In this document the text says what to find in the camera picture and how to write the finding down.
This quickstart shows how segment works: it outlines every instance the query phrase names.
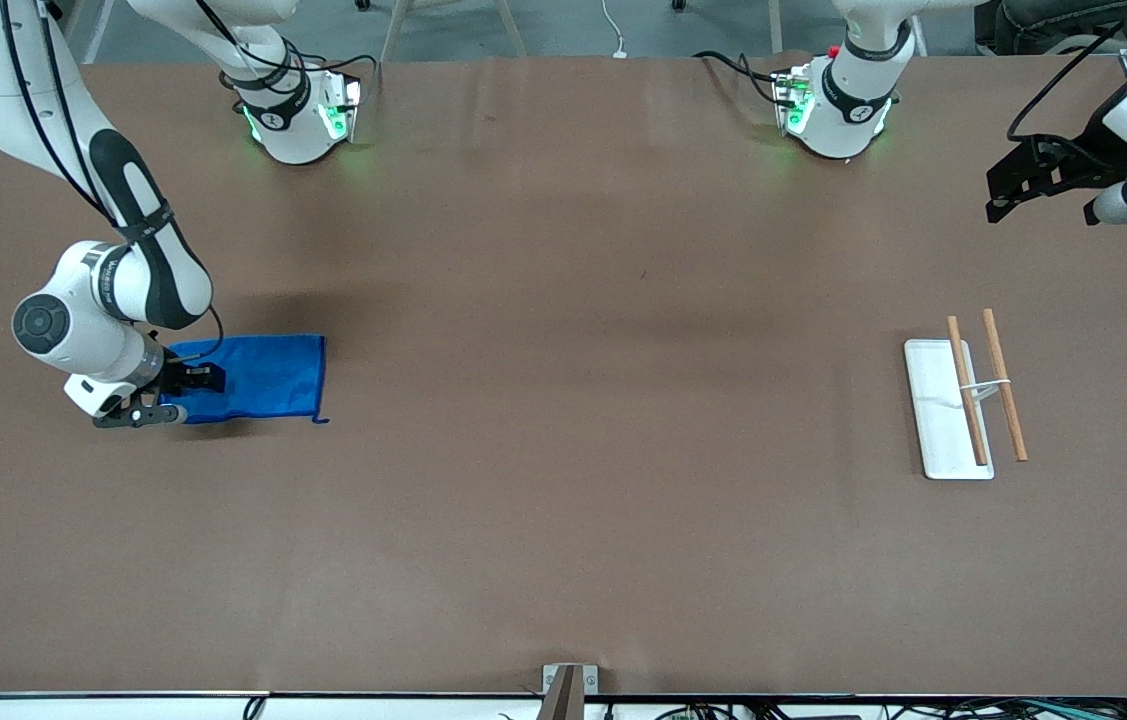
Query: brown paper surface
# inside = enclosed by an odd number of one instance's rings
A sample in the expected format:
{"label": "brown paper surface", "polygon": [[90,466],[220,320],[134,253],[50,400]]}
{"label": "brown paper surface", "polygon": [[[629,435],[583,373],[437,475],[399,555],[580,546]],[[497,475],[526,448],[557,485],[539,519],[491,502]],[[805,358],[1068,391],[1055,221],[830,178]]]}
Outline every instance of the brown paper surface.
{"label": "brown paper surface", "polygon": [[[331,423],[94,429],[7,325],[116,238],[0,155],[0,691],[1127,693],[1127,228],[983,215],[1058,66],[916,60],[845,165],[700,61],[390,65],[301,168],[214,68],[88,68],[227,331],[329,338]],[[985,374],[983,306],[1031,460],[988,405],[999,477],[932,482],[902,343],[958,314]]]}

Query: white plate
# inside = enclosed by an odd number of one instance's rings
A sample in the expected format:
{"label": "white plate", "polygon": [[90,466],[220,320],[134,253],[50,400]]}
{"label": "white plate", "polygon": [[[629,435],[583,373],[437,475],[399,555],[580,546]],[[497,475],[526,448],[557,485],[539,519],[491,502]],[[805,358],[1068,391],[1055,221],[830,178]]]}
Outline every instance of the white plate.
{"label": "white plate", "polygon": [[[975,383],[971,348],[964,341],[967,359],[967,382]],[[905,341],[905,366],[909,373],[909,400],[914,402],[914,420],[919,425],[919,447],[923,451],[923,474],[933,480],[990,480],[994,461],[990,459],[990,437],[985,436],[985,416],[980,418],[980,437],[988,465],[976,465],[971,437],[959,393],[959,374],[948,340]]]}

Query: blue cloth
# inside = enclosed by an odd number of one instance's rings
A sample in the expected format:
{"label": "blue cloth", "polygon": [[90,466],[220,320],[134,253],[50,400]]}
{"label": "blue cloth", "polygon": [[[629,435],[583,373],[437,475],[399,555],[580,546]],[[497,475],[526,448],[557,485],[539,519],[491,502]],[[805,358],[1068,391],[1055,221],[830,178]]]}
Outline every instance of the blue cloth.
{"label": "blue cloth", "polygon": [[[215,338],[170,346],[188,356],[211,348]],[[227,337],[211,355],[190,364],[215,363],[225,371],[225,392],[188,389],[183,395],[160,395],[160,402],[187,411],[185,424],[221,423],[230,418],[308,416],[316,423],[322,402],[323,346],[320,334],[254,334]]]}

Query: floor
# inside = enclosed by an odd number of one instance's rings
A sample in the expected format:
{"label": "floor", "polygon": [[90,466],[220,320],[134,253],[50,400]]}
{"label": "floor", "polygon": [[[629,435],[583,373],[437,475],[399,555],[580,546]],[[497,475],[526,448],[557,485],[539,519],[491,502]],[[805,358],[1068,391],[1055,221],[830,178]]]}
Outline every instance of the floor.
{"label": "floor", "polygon": [[[370,9],[358,12],[353,0],[305,0],[279,30],[307,53],[379,54],[393,1],[372,0]],[[207,61],[183,37],[139,17],[124,0],[78,5],[79,17],[86,20],[70,37],[76,56],[85,63]],[[509,0],[509,5],[531,55],[610,55],[615,50],[600,0]],[[673,12],[669,0],[607,0],[607,9],[631,57],[686,56],[700,50],[761,56],[772,51],[767,0],[687,0],[682,14]],[[842,41],[843,21],[827,0],[782,0],[781,14],[787,47],[816,51]],[[923,26],[930,54],[975,53],[971,9],[924,14]],[[394,61],[512,54],[491,0],[462,0],[408,14]]]}

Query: wooden chopstick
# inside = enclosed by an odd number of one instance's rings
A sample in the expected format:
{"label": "wooden chopstick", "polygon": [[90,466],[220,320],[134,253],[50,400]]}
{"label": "wooden chopstick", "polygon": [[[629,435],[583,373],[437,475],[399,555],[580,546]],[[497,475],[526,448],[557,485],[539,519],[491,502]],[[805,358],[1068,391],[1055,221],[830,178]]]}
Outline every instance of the wooden chopstick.
{"label": "wooden chopstick", "polygon": [[971,452],[976,459],[976,464],[988,465],[990,460],[985,455],[985,442],[980,433],[980,417],[976,415],[976,401],[973,400],[970,384],[967,379],[967,359],[962,352],[962,337],[959,334],[959,318],[949,315],[946,325],[950,328],[950,347],[955,354],[955,372],[959,373],[959,395],[964,402],[964,418],[967,419],[967,434],[971,436]]}
{"label": "wooden chopstick", "polygon": [[[999,328],[994,325],[994,311],[985,306],[980,311],[980,318],[985,322],[985,334],[990,337],[990,361],[994,368],[994,379],[1006,381],[1008,365],[1003,363],[1003,347],[999,345]],[[1008,436],[1012,438],[1012,454],[1017,455],[1017,462],[1026,462],[1030,456],[1024,452],[1024,436],[1021,434],[1021,420],[1017,418],[1017,399],[1012,397],[1012,383],[999,383],[999,392],[1003,395],[1003,411],[1008,414]]]}

